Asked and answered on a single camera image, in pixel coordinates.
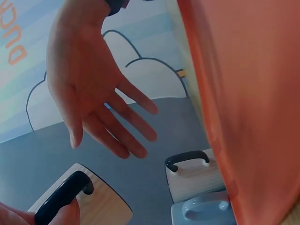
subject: black wristband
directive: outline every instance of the black wristband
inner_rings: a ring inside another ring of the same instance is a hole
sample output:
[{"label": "black wristband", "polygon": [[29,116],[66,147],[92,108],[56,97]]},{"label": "black wristband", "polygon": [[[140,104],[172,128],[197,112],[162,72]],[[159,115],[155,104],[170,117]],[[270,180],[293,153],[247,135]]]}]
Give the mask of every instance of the black wristband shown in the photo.
[{"label": "black wristband", "polygon": [[125,2],[125,0],[105,0],[105,1],[108,3],[109,7],[111,8],[111,11],[108,16],[114,15],[117,12],[119,12]]}]

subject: printed letter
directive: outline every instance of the printed letter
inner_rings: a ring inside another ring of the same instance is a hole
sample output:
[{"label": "printed letter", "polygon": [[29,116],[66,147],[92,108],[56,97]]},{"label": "printed letter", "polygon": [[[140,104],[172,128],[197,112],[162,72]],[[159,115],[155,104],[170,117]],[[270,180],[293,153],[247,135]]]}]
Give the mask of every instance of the printed letter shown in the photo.
[{"label": "printed letter", "polygon": [[17,31],[17,36],[12,39],[10,42],[8,42],[5,45],[5,48],[9,48],[10,46],[12,46],[14,43],[16,43],[18,40],[20,40],[21,36],[22,36],[22,32],[21,29],[18,25],[14,26],[12,29],[10,29],[8,32],[6,32],[3,35],[3,39],[6,39],[9,35],[11,35],[14,31]]},{"label": "printed letter", "polygon": [[12,20],[9,23],[7,23],[7,24],[3,23],[3,16],[0,19],[0,27],[2,29],[4,29],[4,30],[6,30],[7,28],[9,28],[11,25],[13,25],[13,23],[17,19],[17,12],[15,11],[15,7],[11,8],[11,12],[13,13],[13,18],[12,18]]},{"label": "printed letter", "polygon": [[2,3],[0,4],[0,15],[2,15],[3,13],[5,13],[10,7],[13,6],[12,3],[9,3],[9,5],[7,7],[4,7],[4,4],[7,2],[8,0],[3,0]]},{"label": "printed letter", "polygon": [[[12,59],[13,55],[14,55],[17,51],[20,51],[21,54],[20,54],[19,56],[17,56],[15,59]],[[23,45],[17,45],[16,47],[14,47],[14,48],[10,51],[9,57],[8,57],[8,63],[9,63],[10,65],[13,66],[13,65],[16,64],[17,62],[19,62],[19,61],[21,61],[22,59],[26,58],[27,55],[28,55],[28,54],[27,54],[27,51],[26,51],[26,49],[24,48],[24,46],[23,46]]]}]

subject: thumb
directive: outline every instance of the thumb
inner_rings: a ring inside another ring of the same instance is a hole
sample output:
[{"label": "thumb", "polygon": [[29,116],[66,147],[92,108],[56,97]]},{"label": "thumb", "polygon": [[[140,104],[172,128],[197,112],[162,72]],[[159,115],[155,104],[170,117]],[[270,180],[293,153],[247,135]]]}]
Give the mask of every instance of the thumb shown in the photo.
[{"label": "thumb", "polygon": [[49,225],[79,225],[79,205],[76,198],[62,207]]},{"label": "thumb", "polygon": [[51,83],[49,80],[48,87],[69,130],[72,148],[76,148],[83,138],[83,125],[76,91],[72,86],[60,82]]}]

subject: wrist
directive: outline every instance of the wrist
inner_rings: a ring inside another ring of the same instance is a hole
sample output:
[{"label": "wrist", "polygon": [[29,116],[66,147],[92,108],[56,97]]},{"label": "wrist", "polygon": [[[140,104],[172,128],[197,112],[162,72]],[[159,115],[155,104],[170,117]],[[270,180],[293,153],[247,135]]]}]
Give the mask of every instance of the wrist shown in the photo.
[{"label": "wrist", "polygon": [[110,7],[105,0],[65,0],[56,23],[72,29],[85,25],[102,27],[109,13]]}]

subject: open hand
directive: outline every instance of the open hand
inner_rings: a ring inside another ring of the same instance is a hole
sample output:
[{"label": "open hand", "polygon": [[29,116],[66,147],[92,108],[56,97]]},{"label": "open hand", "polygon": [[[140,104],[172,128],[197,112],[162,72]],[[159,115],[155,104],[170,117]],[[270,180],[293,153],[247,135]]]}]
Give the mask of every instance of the open hand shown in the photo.
[{"label": "open hand", "polygon": [[152,114],[154,103],[119,70],[98,25],[68,30],[54,25],[47,51],[47,79],[51,95],[69,129],[72,147],[83,137],[83,128],[121,158],[129,152],[138,158],[146,149],[121,125],[107,103],[149,141],[156,132],[115,92],[119,89]]}]

